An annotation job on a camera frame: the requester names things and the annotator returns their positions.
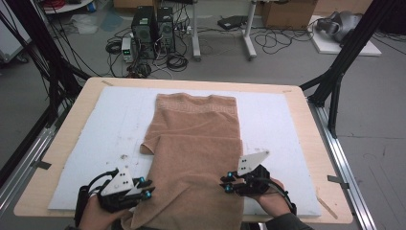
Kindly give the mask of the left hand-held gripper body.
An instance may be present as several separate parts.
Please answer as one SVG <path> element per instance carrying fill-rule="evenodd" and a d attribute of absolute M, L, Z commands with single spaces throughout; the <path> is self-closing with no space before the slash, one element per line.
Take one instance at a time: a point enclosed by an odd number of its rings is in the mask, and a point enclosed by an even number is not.
<path fill-rule="evenodd" d="M 141 177 L 132 177 L 128 168 L 122 168 L 98 192 L 101 207 L 110 213 L 115 213 L 137 206 L 142 197 L 141 190 L 138 188 L 141 181 Z"/>

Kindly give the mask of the black computer tower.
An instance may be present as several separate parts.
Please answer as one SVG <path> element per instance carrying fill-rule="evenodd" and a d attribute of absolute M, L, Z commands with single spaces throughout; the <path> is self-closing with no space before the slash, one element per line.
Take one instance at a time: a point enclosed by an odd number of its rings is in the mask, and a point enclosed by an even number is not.
<path fill-rule="evenodd" d="M 135 39 L 141 44 L 140 58 L 155 59 L 154 44 L 158 34 L 154 8 L 139 6 L 134 13 L 131 29 Z"/>
<path fill-rule="evenodd" d="M 160 48 L 166 53 L 174 53 L 175 38 L 172 7 L 160 7 L 157 9 L 157 23 Z"/>

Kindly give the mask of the white foam mat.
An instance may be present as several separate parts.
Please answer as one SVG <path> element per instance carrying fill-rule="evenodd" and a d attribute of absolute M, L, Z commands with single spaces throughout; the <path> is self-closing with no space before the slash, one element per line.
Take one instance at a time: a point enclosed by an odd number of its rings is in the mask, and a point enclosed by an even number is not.
<path fill-rule="evenodd" d="M 73 211 L 79 187 L 94 177 L 116 168 L 128 168 L 134 177 L 147 175 L 152 158 L 140 153 L 147 128 L 152 121 L 159 94 L 175 94 L 175 89 L 107 86 L 101 92 L 74 148 L 61 169 L 50 210 Z M 212 95 L 237 100 L 243 153 L 267 150 L 262 165 L 284 183 L 301 218 L 322 214 L 303 154 L 304 145 L 294 126 L 292 107 L 282 93 L 189 90 L 197 98 Z"/>

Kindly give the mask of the large cardboard box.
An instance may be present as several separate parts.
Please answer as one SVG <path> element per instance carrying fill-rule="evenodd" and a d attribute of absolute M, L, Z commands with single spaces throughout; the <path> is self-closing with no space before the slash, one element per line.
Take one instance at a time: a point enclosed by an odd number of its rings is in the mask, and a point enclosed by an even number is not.
<path fill-rule="evenodd" d="M 288 0 L 287 3 L 265 3 L 262 23 L 265 28 L 305 30 L 318 0 Z"/>

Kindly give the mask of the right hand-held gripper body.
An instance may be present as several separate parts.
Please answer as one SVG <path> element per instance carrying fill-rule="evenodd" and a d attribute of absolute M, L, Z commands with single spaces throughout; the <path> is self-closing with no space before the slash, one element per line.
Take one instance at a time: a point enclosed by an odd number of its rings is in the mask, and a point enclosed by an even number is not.
<path fill-rule="evenodd" d="M 241 183 L 234 186 L 239 196 L 258 196 L 264 194 L 269 186 L 263 181 L 270 173 L 262 166 L 262 161 L 270 155 L 268 150 L 242 155 L 238 160 L 235 178 L 241 179 Z"/>

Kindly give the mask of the aluminium rail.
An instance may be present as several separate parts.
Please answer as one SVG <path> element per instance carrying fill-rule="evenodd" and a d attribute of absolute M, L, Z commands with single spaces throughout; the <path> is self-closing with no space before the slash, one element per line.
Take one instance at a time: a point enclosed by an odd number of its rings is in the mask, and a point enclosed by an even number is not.
<path fill-rule="evenodd" d="M 347 156 L 339 140 L 333 137 L 327 127 L 328 114 L 326 110 L 312 103 L 309 103 L 308 106 L 324 141 L 336 176 L 341 177 L 350 184 L 348 189 L 341 189 L 350 207 L 351 215 L 361 230 L 377 230 L 371 212 L 352 173 Z"/>
<path fill-rule="evenodd" d="M 71 108 L 71 105 L 61 106 L 52 118 L 51 108 L 47 107 L 0 170 L 0 218 L 8 211 L 19 190 L 27 184 L 36 170 L 32 163 L 42 160 Z"/>

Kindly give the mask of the person's right hand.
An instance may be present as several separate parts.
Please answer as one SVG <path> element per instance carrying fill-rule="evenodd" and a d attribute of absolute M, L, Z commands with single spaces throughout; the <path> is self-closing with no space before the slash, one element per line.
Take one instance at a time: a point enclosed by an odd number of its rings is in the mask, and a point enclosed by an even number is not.
<path fill-rule="evenodd" d="M 272 218 L 288 214 L 290 209 L 282 195 L 272 187 L 262 195 L 255 195 L 253 199 Z"/>

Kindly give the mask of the grey machine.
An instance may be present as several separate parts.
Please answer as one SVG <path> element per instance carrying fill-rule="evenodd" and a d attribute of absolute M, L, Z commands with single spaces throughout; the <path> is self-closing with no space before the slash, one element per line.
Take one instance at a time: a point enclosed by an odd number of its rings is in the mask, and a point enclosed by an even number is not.
<path fill-rule="evenodd" d="M 316 30 L 323 31 L 336 42 L 342 42 L 356 28 L 362 15 L 351 11 L 335 11 L 330 16 L 319 18 Z"/>

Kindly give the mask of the person's left hand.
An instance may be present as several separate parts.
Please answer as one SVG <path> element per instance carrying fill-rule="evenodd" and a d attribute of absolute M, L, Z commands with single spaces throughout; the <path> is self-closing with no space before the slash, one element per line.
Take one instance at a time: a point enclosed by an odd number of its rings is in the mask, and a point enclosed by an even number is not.
<path fill-rule="evenodd" d="M 100 206 L 98 197 L 92 195 L 84 208 L 79 230 L 107 230 L 115 220 L 129 215 L 128 210 L 109 213 Z"/>

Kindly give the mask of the white stand leg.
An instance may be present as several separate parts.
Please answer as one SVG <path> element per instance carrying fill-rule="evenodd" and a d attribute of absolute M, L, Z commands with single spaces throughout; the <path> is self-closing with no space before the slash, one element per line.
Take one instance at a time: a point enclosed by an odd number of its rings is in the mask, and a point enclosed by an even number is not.
<path fill-rule="evenodd" d="M 248 15 L 247 15 L 247 24 L 246 24 L 245 30 L 243 31 L 243 39 L 244 39 L 244 42 L 245 42 L 245 45 L 247 48 L 249 60 L 253 60 L 257 56 L 256 50 L 254 48 L 254 45 L 253 45 L 253 42 L 252 42 L 252 39 L 250 36 L 256 6 L 257 6 L 257 0 L 250 0 L 250 6 L 249 6 Z"/>
<path fill-rule="evenodd" d="M 196 61 L 200 61 L 201 53 L 197 31 L 197 2 L 198 0 L 192 0 L 192 56 Z"/>

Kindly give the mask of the tan terry towel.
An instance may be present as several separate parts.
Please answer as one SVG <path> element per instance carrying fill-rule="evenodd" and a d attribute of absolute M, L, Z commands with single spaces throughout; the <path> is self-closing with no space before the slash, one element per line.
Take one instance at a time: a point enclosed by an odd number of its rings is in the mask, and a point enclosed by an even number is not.
<path fill-rule="evenodd" d="M 234 97 L 159 94 L 140 151 L 153 156 L 155 190 L 122 218 L 124 230 L 239 230 L 243 199 L 219 185 L 242 155 Z"/>

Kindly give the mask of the black frame post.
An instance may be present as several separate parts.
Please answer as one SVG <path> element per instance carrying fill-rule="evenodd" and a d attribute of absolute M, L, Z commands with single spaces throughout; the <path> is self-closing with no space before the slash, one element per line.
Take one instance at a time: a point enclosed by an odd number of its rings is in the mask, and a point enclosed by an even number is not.
<path fill-rule="evenodd" d="M 342 79 L 379 25 L 400 1 L 372 0 L 349 40 L 325 73 L 300 86 L 303 91 L 317 86 L 315 92 L 308 97 L 316 107 L 323 107 L 327 97 L 330 97 L 327 130 L 334 139 L 337 138 L 336 121 Z"/>
<path fill-rule="evenodd" d="M 30 0 L 5 1 L 32 39 L 38 52 L 45 59 L 42 62 L 35 52 L 27 47 L 27 43 L 22 36 L 16 30 L 11 30 L 14 37 L 31 56 L 40 75 L 49 83 L 48 97 L 50 105 L 48 123 L 50 124 L 57 118 L 57 111 L 61 102 L 64 99 L 74 100 L 79 95 L 81 86 L 76 77 L 87 81 L 91 76 L 72 65 L 62 56 L 45 23 L 36 12 Z"/>

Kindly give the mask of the clear plastic bag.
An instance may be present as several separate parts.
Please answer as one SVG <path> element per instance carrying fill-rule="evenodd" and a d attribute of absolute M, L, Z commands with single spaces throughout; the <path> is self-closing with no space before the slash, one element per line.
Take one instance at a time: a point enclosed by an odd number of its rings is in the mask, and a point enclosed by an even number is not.
<path fill-rule="evenodd" d="M 97 18 L 88 14 L 74 14 L 71 21 L 80 35 L 92 35 L 98 30 Z"/>

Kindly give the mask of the flat black device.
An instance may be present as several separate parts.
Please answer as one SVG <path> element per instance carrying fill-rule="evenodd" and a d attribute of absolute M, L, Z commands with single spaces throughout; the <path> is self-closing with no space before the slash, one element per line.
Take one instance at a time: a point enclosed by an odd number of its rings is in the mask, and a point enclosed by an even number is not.
<path fill-rule="evenodd" d="M 234 15 L 226 18 L 222 18 L 217 21 L 217 25 L 222 29 L 228 31 L 234 28 L 238 28 L 247 22 L 247 17 L 243 15 Z"/>

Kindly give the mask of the white round table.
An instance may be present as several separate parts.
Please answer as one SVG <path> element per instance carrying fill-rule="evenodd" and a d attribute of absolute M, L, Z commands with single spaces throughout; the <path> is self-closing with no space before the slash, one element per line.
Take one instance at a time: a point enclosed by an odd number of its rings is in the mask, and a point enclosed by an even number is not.
<path fill-rule="evenodd" d="M 59 9 L 44 8 L 46 14 L 70 12 L 83 7 L 86 7 L 88 4 L 92 3 L 94 0 L 81 0 L 79 4 L 65 4 Z"/>

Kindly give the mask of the white bench power supply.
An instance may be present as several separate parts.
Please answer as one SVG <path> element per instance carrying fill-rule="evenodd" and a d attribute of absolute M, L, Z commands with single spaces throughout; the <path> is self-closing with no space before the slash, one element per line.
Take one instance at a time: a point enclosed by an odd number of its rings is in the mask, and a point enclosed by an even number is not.
<path fill-rule="evenodd" d="M 122 55 L 126 63 L 130 63 L 134 60 L 132 41 L 130 37 L 124 37 L 122 39 Z"/>

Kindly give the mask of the white floor board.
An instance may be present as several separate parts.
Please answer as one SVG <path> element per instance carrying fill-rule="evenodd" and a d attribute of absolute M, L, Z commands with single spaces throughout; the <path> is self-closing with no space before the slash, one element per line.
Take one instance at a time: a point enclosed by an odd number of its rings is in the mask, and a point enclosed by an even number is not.
<path fill-rule="evenodd" d="M 312 15 L 309 25 L 308 32 L 311 34 L 311 40 L 313 45 L 319 54 L 325 55 L 338 55 L 341 52 L 341 47 L 325 32 L 318 32 L 316 27 L 316 21 L 320 18 L 319 15 Z M 364 46 L 360 52 L 360 56 L 363 57 L 380 57 L 381 51 L 375 47 L 370 41 Z"/>

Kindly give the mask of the grey metal clamp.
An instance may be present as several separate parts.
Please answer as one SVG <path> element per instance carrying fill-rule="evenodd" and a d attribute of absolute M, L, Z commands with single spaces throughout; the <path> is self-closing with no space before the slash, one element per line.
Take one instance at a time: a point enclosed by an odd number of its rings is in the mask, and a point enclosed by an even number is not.
<path fill-rule="evenodd" d="M 348 182 L 345 182 L 341 177 L 338 176 L 328 175 L 327 181 L 339 184 L 342 189 L 348 189 L 350 187 Z"/>

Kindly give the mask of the thin wooden stick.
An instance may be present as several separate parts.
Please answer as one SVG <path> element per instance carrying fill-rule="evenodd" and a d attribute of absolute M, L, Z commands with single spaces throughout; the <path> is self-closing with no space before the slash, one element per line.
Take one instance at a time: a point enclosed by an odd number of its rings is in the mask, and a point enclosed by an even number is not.
<path fill-rule="evenodd" d="M 316 195 L 317 200 L 319 201 L 319 203 L 329 212 L 329 214 L 334 218 L 334 219 L 338 219 L 338 216 L 336 215 L 336 213 L 320 198 Z"/>

